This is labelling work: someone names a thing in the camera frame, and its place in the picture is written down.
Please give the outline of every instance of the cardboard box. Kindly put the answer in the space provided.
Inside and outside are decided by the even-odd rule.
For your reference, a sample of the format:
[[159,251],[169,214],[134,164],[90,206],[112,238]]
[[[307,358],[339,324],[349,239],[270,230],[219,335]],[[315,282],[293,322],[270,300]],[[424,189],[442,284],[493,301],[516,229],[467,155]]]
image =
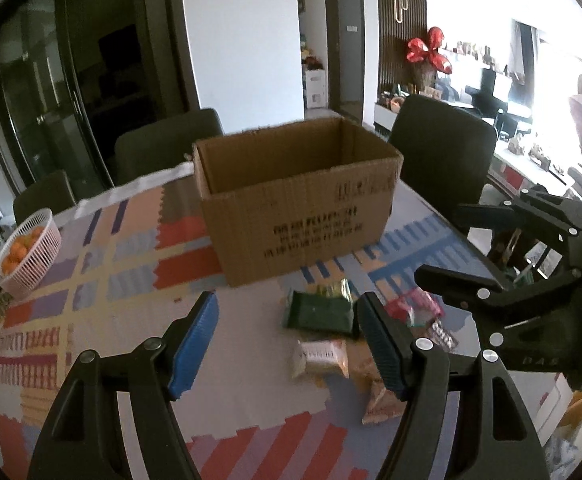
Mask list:
[[378,241],[402,161],[389,143],[338,118],[197,142],[202,212],[229,285]]

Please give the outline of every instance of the wall decoration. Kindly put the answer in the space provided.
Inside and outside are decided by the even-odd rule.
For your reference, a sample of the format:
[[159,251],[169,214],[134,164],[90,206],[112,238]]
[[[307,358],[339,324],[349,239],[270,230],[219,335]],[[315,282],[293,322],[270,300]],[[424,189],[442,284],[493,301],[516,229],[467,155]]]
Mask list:
[[412,38],[408,41],[407,61],[420,63],[428,60],[436,70],[445,74],[453,73],[453,66],[446,56],[440,54],[437,49],[442,46],[444,34],[439,27],[431,27],[428,31],[428,45],[420,38]]

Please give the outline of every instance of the dark gray chair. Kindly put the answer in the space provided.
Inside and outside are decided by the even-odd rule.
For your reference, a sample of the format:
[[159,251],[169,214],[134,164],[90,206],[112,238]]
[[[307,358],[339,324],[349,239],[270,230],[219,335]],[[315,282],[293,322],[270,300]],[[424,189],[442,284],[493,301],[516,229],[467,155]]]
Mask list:
[[389,138],[404,155],[401,179],[451,222],[458,204],[480,200],[497,140],[485,121],[421,95],[404,101]]
[[127,132],[116,141],[118,186],[154,171],[168,170],[184,162],[193,152],[193,143],[221,136],[217,112],[204,108],[147,124]]
[[75,204],[75,197],[66,173],[64,170],[57,170],[27,187],[18,195],[13,201],[13,213],[19,225],[44,207],[49,208],[55,215]]

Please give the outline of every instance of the door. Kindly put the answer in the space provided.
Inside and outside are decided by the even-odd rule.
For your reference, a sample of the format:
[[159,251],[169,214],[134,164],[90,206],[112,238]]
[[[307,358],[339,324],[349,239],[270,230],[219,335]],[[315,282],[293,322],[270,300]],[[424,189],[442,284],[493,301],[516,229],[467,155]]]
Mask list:
[[108,187],[60,60],[62,0],[27,0],[0,24],[0,93],[27,183],[65,170],[76,198]]
[[325,0],[328,102],[358,122],[364,107],[364,0]]
[[122,134],[188,109],[172,55],[166,0],[66,1],[78,93],[115,181],[115,144]]

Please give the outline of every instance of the pink basket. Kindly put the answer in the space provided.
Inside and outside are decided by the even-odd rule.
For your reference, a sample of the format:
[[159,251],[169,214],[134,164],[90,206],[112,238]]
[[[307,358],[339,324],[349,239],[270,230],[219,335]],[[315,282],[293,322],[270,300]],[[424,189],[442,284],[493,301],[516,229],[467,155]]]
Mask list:
[[[8,256],[10,248],[19,236],[29,234],[36,227],[43,227],[42,234],[30,248],[28,254],[8,276],[2,273],[2,261]],[[53,265],[62,237],[51,210],[40,209],[24,220],[15,232],[8,238],[0,251],[0,287],[16,300],[26,298],[42,281],[42,278]]]

